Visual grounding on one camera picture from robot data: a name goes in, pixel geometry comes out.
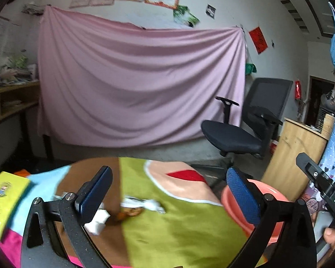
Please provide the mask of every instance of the yellow book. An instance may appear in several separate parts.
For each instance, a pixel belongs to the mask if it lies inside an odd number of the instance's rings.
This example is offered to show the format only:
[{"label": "yellow book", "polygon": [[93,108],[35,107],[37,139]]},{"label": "yellow book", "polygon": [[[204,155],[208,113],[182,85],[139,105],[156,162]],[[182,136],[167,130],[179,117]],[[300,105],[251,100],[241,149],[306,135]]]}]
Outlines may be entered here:
[{"label": "yellow book", "polygon": [[0,173],[0,240],[13,209],[30,180],[11,173]]}]

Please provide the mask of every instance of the pink cloth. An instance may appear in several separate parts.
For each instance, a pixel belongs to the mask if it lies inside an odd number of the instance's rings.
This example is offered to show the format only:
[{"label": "pink cloth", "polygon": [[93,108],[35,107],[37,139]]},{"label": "pink cloth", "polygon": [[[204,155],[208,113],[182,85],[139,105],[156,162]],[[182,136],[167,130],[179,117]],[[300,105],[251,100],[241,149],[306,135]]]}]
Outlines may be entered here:
[{"label": "pink cloth", "polygon": [[[0,248],[6,255],[6,257],[11,261],[11,263],[16,267],[21,267],[21,244],[22,244],[22,237],[8,229],[2,242],[0,242]],[[82,263],[79,261],[78,258],[69,256],[70,261],[74,264],[77,264],[83,267]],[[123,266],[112,266],[113,268],[131,268],[131,267],[123,267]]]},{"label": "pink cloth", "polygon": [[198,138],[222,103],[240,124],[246,46],[241,28],[143,30],[47,7],[38,66],[38,131],[92,147],[161,145]]}]

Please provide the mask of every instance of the pink plastic basin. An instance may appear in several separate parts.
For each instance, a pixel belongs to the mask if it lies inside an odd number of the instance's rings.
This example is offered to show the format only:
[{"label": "pink plastic basin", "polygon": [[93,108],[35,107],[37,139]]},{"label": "pink plastic basin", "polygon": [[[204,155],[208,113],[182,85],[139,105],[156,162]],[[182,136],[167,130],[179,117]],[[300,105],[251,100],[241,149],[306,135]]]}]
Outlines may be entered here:
[{"label": "pink plastic basin", "polygon": [[[249,179],[248,181],[253,182],[263,194],[271,193],[277,200],[289,201],[283,194],[281,194],[279,191],[272,188],[268,184],[252,179]],[[231,218],[234,219],[234,221],[247,233],[248,236],[251,235],[254,229],[254,225],[249,224],[246,221],[246,218],[244,217],[228,186],[226,186],[222,191],[221,202]],[[276,224],[268,244],[275,243],[278,240],[282,227],[283,223]]]}]

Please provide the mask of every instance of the metal screw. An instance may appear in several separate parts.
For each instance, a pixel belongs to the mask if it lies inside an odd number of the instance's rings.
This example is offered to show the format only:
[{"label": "metal screw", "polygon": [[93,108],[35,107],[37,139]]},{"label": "metal screw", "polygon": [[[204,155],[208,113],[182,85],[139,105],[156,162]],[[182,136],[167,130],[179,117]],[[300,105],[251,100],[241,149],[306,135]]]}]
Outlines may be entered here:
[{"label": "metal screw", "polygon": [[71,200],[71,199],[74,199],[74,197],[75,197],[74,193],[67,193],[66,196],[65,196],[65,199],[66,200]]},{"label": "metal screw", "polygon": [[297,203],[300,205],[305,205],[305,201],[302,200],[301,198],[299,198],[299,200],[297,200]]},{"label": "metal screw", "polygon": [[33,200],[33,204],[39,204],[41,202],[41,198],[35,198]]},{"label": "metal screw", "polygon": [[272,200],[274,200],[274,196],[273,196],[272,194],[270,194],[270,193],[266,193],[266,194],[264,195],[264,198],[265,198],[267,201],[272,201]]}]

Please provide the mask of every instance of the office chair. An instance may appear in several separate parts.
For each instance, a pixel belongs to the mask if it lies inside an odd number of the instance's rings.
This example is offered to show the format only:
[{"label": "office chair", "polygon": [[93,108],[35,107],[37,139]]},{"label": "office chair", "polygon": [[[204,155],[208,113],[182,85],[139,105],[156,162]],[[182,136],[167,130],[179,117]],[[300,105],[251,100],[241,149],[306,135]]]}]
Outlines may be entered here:
[{"label": "office chair", "polygon": [[[235,154],[252,154],[263,159],[268,151],[271,139],[278,135],[278,127],[282,125],[281,116],[288,100],[293,82],[279,78],[256,78],[245,98],[242,108],[242,120],[253,131],[255,136],[240,127],[230,125],[230,108],[234,104],[227,98],[216,97],[224,104],[224,122],[205,120],[201,124],[206,139],[220,150],[222,156],[232,152]],[[195,169],[205,169],[217,174],[217,180],[210,186],[215,187],[226,179],[227,168],[208,165],[192,165]]]}]

